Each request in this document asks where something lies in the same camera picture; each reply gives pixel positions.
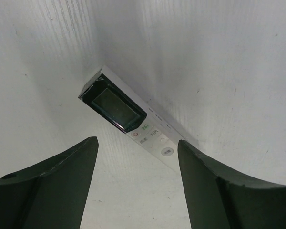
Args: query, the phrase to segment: white wooden surface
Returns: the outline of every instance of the white wooden surface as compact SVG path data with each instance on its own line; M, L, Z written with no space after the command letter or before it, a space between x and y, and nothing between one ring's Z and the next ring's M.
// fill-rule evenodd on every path
M103 63L206 154L286 184L286 0L1 0L0 177L96 135L81 228L190 228L181 179L77 99Z

